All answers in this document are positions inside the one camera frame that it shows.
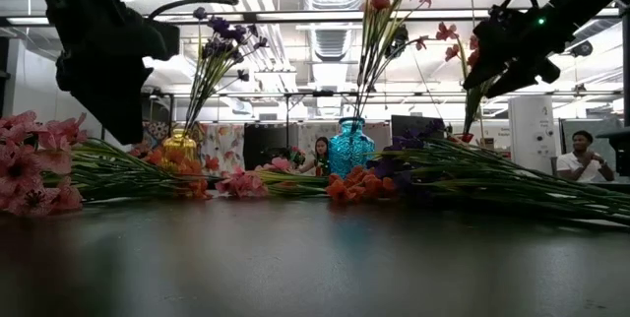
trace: black hair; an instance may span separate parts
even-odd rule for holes
[[[320,159],[320,155],[317,152],[317,143],[320,141],[326,144],[326,154],[324,155],[326,156],[326,158],[323,158],[323,159],[328,159],[328,138],[324,136],[322,136],[321,138],[318,138],[317,141],[315,141],[315,159]]]
[[[574,139],[576,136],[584,136],[585,138],[587,138],[587,140],[589,140],[591,144],[593,143],[593,135],[591,135],[591,133],[588,131],[585,131],[585,130],[576,131],[571,137],[571,139]]]

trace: blue glass vase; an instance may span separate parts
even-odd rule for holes
[[[357,165],[365,166],[374,152],[374,141],[363,134],[365,120],[348,117],[339,121],[342,133],[331,139],[328,149],[328,160],[331,173],[346,178]]]

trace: table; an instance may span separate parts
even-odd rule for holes
[[[630,316],[630,234],[325,200],[0,217],[0,315]]]

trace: yellow vase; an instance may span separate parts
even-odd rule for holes
[[[173,136],[164,140],[164,157],[167,159],[169,152],[180,151],[187,159],[199,161],[197,158],[197,143],[195,140],[184,137],[183,129],[173,130]]]

